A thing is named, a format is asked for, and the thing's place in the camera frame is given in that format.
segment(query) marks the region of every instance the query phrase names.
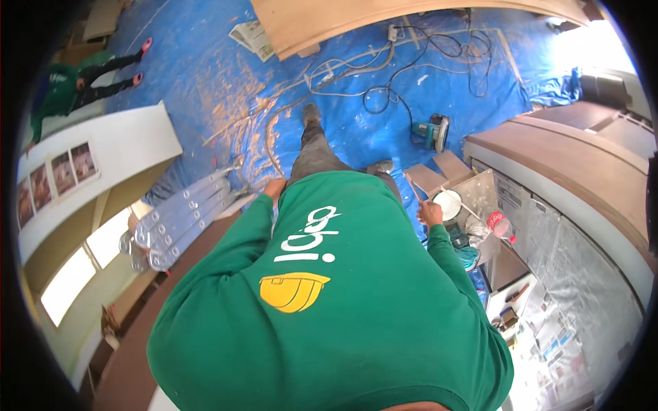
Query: red label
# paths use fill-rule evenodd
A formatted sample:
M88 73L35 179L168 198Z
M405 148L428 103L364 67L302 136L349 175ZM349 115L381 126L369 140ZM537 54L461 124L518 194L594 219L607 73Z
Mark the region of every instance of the red label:
M502 215L500 211L494 211L493 213L489 214L489 218L487 218L487 227L493 230L495 225L504 218L505 216Z

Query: pink shoe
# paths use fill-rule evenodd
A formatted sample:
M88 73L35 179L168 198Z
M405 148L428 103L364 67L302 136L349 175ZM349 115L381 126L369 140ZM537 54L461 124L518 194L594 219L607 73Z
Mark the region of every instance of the pink shoe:
M137 76L132 78L132 86L135 87L141 83L141 79L144 77L143 73L139 73Z
M139 57L139 61L141 61L144 58L144 54L151 48L151 45L153 44L153 37L149 37L144 41L144 44L141 45L141 56Z

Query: window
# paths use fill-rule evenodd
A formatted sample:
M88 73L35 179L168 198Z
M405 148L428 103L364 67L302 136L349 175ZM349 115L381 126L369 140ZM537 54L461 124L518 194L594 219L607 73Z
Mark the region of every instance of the window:
M94 274L96 268L83 247L80 247L55 274L53 281L41 296L41 303L55 323L55 327L59 327L68 307L73 304L73 300Z
M101 269L107 267L110 261L119 254L119 237L128 229L129 216L130 210L126 208L110 218L87 238L89 249L96 257Z
M94 231L46 287L41 303L55 327L89 280L119 254L119 237L128 229L129 216L126 208Z

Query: work boot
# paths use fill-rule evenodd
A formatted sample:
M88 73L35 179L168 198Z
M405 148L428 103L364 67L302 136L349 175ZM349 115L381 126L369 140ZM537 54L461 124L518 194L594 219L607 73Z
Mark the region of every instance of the work boot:
M377 171L391 174L391 171L393 171L394 168L395 165L393 165L393 160L387 158L386 160L379 160L378 162L372 163L371 165L367 166L366 168L362 168L359 171L372 175L374 175L374 173Z
M318 109L318 106L316 106L314 103L307 104L301 111L301 117L304 121L304 127L308 127L309 123L319 125L320 109Z

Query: electrical cable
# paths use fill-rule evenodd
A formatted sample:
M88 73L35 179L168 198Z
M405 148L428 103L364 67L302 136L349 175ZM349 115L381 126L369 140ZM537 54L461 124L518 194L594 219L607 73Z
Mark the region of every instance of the electrical cable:
M447 57L456 59L458 57L464 56L466 58L466 64L468 66L468 70L466 71L466 73L468 73L468 90L472 95L474 95L477 98L484 97L487 94L487 91L489 89L489 71L491 70L492 61L493 61L492 40L489 37L489 35L487 33L483 32L482 30L478 30L478 29L471 30L471 28L470 28L470 17L468 18L468 26L467 26L468 43L461 43L458 39L456 39L453 36L450 36L448 34L432 34L432 35L427 34L425 32L425 30L423 30L422 28L420 28L418 26L396 26L395 28L398 28L398 29L410 28L412 30L419 30L427 38L427 42L425 43L425 47L423 47L423 50L420 52L420 54L418 55L418 57L414 61L410 62L409 64L407 64L403 68L400 68L399 70L395 71L393 73L393 75L389 78L386 85L374 85L374 86L370 87L369 89L367 89L363 94L360 93L359 95L363 96L362 97L363 108L370 114L380 114L388 108L389 102L396 103L397 101L401 101L403 103L403 105L405 106L405 108L407 109L407 114L409 115L409 123L410 123L409 124L409 139L411 140L412 143L416 143L414 141L414 138L413 138L413 136L414 136L413 135L413 116L411 114L411 109L409 108L409 105L404 101L404 99L402 99L400 94L398 92L396 92L391 87L393 79L395 79L395 77L397 77L397 75L400 74L402 71L407 70L407 69L412 68L412 67L415 67L415 63L418 60L420 60L421 57L423 57L425 55L425 52L427 52L427 48L428 48L429 44L431 43L438 51L440 51L442 54L444 54ZM474 36L473 33L482 34L488 40L488 42L485 39L481 38L480 36ZM455 53L447 52L446 50L442 49L436 42L434 42L434 40L432 40L432 37L445 37L445 38L450 39L451 41L454 41L455 45L459 49L459 52L455 52ZM477 40L481 41L486 46L486 50L483 53L481 53L479 55L476 55L471 51L473 39L477 39ZM483 59L486 55L489 55L489 63L487 65L487 69L486 69L486 72L484 74L486 87L485 87L485 90L482 94L477 94L473 91L473 88L472 88L472 65L471 65L469 57L473 57L473 58L476 58L476 59ZM386 104L384 104L384 106L379 110L371 110L370 108L368 108L368 105L367 105L368 94L372 91L382 90L382 89L386 90Z
M492 45L493 45L493 43L492 43L491 38L489 37L489 35L488 35L486 32L484 32L484 31L482 31L482 30L479 30L479 29L473 29L473 30L471 30L471 28L470 28L470 23L471 23L471 21L470 21L470 15L469 15L469 16L468 16L468 26L467 26L468 43L461 43L458 39L456 39L455 37L453 37L453 36L451 36L451 35L448 35L448 34L432 34L432 35L429 35L429 34L427 34L427 33L425 32L424 29L422 29L422 28L420 28L420 27L418 27L418 26L396 26L395 28L399 28L399 29L402 29L402 28L410 28L410 29L413 29L413 30L419 30L420 32L422 32L423 35L427 38L427 42L425 43L425 46L424 46L423 50L420 52L420 55L419 55L416 59L414 59L414 61L410 62L409 64L407 64L407 65L404 66L403 68L400 68L399 70L396 70L396 71L391 75L391 77L390 77L389 80L387 81L386 85L375 85L375 86L372 86L372 87L368 88L367 90L362 91L362 92L360 92L360 93L356 93L356 94L321 93L321 92L319 92L319 90L322 89L322 88L324 88L325 86L327 86L327 85L329 85L329 84L332 84L332 83L334 83L334 82L336 82L336 81L342 79L342 78L345 78L345 77L348 77L348 76L353 76L353 75L355 75L355 74L374 72L374 71L378 71L378 70L381 70L382 68L386 67L386 66L391 62L391 60L393 59L394 48L395 48L395 43L394 43L393 41L389 41L388 44L387 44L386 46L382 47L382 48L379 50L379 52L377 52L377 54L374 56L374 58L373 58L371 61L369 61L369 62L367 62L367 63L365 63L365 64L362 64L362 65L360 65L360 66L349 64L348 62L346 62L346 61L344 61L344 60L341 60L341 59L330 59L330 60L327 60L327 61L323 62L322 64L318 65L318 66L317 66L317 67L311 72L311 75L309 76L309 79L308 79L308 81L307 81L307 86L309 87L309 93L306 94L304 97L298 99L297 101L295 101L295 102L293 102L293 103L290 103L290 104L288 104L288 105L285 105L285 106L281 107L281 108L278 109L274 114L272 114L272 116L270 116L270 118L268 119L267 123L265 124L265 135L266 135L266 138L269 136L269 133L270 133L269 129L270 129L270 126L272 125L272 121L273 121L273 120L274 120L274 119L275 119L275 118L276 118L281 112L283 112L284 110L287 110L287 109L289 109L289 108L291 108L291 107L294 107L294 106L298 105L298 104L301 103L302 101L304 101L304 100L306 100L307 98L309 98L311 95L316 94L316 95L331 95L331 96L338 96L338 97L358 97L358 96L363 96L363 97L362 97L362 104L363 104L363 107L364 107L364 109L365 109L368 113L370 113L370 114L380 114L380 113L384 112L384 111L388 108L388 105L389 105L390 102L393 102L393 103L402 102L402 104L404 105L404 107L405 107L406 110L407 110L407 114L409 115L409 123L410 123L410 126L409 126L409 129L410 129L410 140L411 140L412 143L414 143L414 141L413 141L413 116L412 116L412 114L411 114L411 109L409 108L409 105L404 101L404 99L402 98L402 96L400 96L400 94L398 94L398 92L396 92L393 88L391 88L391 84L392 84L393 80L394 80L394 79L395 79L400 73L402 73L402 72L404 72L404 71L406 71L406 70L408 70L408 69L410 69L410 68L421 67L421 66L429 66L429 67L432 67L432 68L436 68L436 69L438 69L438 70L443 70L443 71L451 72L451 73L455 73L455 74L468 74L468 90L469 90L469 92L470 92L473 96L475 96L475 97L477 97L477 98L484 97L484 96L487 94L487 91L488 91L488 88L489 88L489 72L490 72L490 70L491 70L491 67L492 67L492 61L493 61L493 55L492 55ZM485 38L482 38L482 37L480 37L480 36L474 36L474 34L482 34ZM447 38L447 39L450 39L451 41L454 41L454 43L455 43L455 45L457 46L459 52L455 52L455 53L449 53L449 52L447 52L446 50L442 49L442 48L441 48L436 42L434 42L434 40L432 40L432 37L445 37L445 38ZM481 53L481 54L479 54L479 55L476 55L476 54L474 54L474 53L471 51L471 49L472 49L472 41L473 41L473 39L477 39L477 40L481 41L481 42L486 46L486 50L485 50L483 53ZM464 71L464 72L456 72L456 71L448 70L448 69L446 69L446 68L442 68L442 67L434 66L433 64L429 64L429 63L415 64L416 62L418 62L418 60L420 60L420 59L425 55L425 52L427 52L427 48L428 48L428 46L429 46L430 43L431 43L431 44L432 44L432 45L433 45L433 46L434 46L439 52L441 52L441 53L444 54L445 56L450 57L450 58L452 58L452 59L456 59L456 58L459 58L459 57L461 57L461 56L464 56L464 57L466 58L466 64L467 64L467 66L468 66L468 70L467 70L467 71ZM370 64L372 64L375 60L377 60L377 59L379 58L379 56L382 54L382 52L386 49L386 47L389 47L389 46L390 46L390 51L389 51L389 53L388 53L388 56L386 57L386 60L385 60L382 64L380 64L380 65L378 65L378 66L375 66L375 67L368 67L368 66L369 66ZM473 91L473 88L472 88L472 63L471 63L469 57L472 57L472 58L474 58L474 59L483 59L486 55L489 55L489 63L488 63L488 65L487 65L487 69L486 69L486 72L485 72L485 74L484 74L485 88L484 88L484 92L483 92L482 94L477 94L477 93L475 93L475 92ZM312 80L313 80L313 77L315 76L315 72L316 72L320 67L323 67L325 64L328 64L328 63L333 62L333 61L338 61L338 62L340 62L341 65L345 65L345 66L349 67L350 70L345 70L344 72L342 72L342 73L341 73L340 75L338 75L337 77L332 78L332 79L328 79L328 80L325 81L325 82L321 82L321 83L318 84L316 87L313 87L311 82L312 82ZM366 104L366 100L368 99L368 94L371 93L371 92L373 92L373 91L378 91L378 90L386 90L386 104L384 105L384 108L382 108L381 110L370 110L370 109L368 108L367 104ZM265 144L265 151L266 151L266 153L267 153L267 155L268 155L268 158L270 159L270 161L271 161L271 163L272 163L274 169L275 169L280 175L283 176L284 173L283 173L283 171L281 170L281 168L279 167L279 165L277 165L277 163L274 161L274 155L270 152L270 149L269 149L269 147L267 146L267 144Z

